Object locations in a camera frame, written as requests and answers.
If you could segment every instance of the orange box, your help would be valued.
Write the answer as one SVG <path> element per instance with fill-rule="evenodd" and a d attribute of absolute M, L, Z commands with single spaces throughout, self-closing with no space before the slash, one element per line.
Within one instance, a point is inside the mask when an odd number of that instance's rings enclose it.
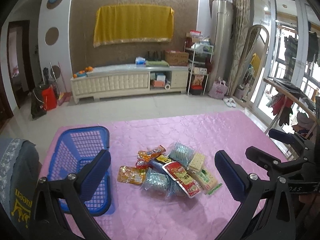
<path fill-rule="evenodd" d="M 165 52 L 165 61 L 170 66 L 188 66 L 189 53 L 174 50 Z"/>
<path fill-rule="evenodd" d="M 151 80 L 150 84 L 152 86 L 154 86 L 155 88 L 163 88 L 164 87 L 164 81 L 160 81 L 160 80 Z"/>

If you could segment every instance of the yellow cloth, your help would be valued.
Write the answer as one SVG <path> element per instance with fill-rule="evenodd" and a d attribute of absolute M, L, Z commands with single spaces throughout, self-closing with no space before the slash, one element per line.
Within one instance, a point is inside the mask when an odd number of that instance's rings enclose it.
<path fill-rule="evenodd" d="M 124 4 L 100 7 L 93 46 L 127 42 L 169 42 L 173 36 L 171 7 Z"/>
<path fill-rule="evenodd" d="M 253 69 L 254 69 L 254 74 L 253 74 L 253 76 L 255 77 L 256 75 L 257 75 L 257 73 L 258 73 L 258 70 L 259 70 L 259 66 L 260 66 L 260 58 L 259 58 L 259 56 L 256 54 L 256 53 L 254 53 L 253 55 L 252 55 L 252 59 L 251 59 L 251 62 L 250 62 L 250 64 L 252 65 L 252 67 L 253 67 Z"/>

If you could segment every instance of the blue plastic basket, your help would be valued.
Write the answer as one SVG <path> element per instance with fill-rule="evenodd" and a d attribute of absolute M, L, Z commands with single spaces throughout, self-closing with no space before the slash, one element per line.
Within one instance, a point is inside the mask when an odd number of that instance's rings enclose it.
<path fill-rule="evenodd" d="M 65 179 L 69 173 L 78 173 L 102 149 L 109 149 L 109 131 L 105 127 L 66 130 L 60 135 L 54 149 L 48 180 Z M 92 216 L 112 214 L 115 211 L 111 199 L 110 170 L 110 168 L 107 170 L 92 199 L 84 202 Z M 70 212 L 64 199 L 60 199 L 60 204 L 64 212 Z"/>

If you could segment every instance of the red snack bag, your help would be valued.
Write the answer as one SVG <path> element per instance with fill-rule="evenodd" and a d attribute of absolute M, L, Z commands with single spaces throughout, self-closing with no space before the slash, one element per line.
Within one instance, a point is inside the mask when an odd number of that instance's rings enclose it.
<path fill-rule="evenodd" d="M 198 183 L 187 173 L 179 162 L 170 162 L 162 166 L 164 171 L 175 180 L 189 198 L 200 193 Z"/>
<path fill-rule="evenodd" d="M 138 151 L 138 161 L 136 163 L 137 169 L 148 169 L 149 165 L 148 162 L 155 157 L 158 157 L 161 153 L 165 152 L 165 148 L 159 145 L 157 148 L 153 149 L 152 151 Z"/>

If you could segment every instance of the mirror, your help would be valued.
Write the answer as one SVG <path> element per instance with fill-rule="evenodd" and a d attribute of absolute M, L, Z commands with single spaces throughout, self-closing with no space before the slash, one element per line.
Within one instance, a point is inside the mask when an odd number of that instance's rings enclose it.
<path fill-rule="evenodd" d="M 249 28 L 239 61 L 237 82 L 232 88 L 233 99 L 242 107 L 249 105 L 257 86 L 262 68 L 266 63 L 269 32 L 262 25 Z"/>

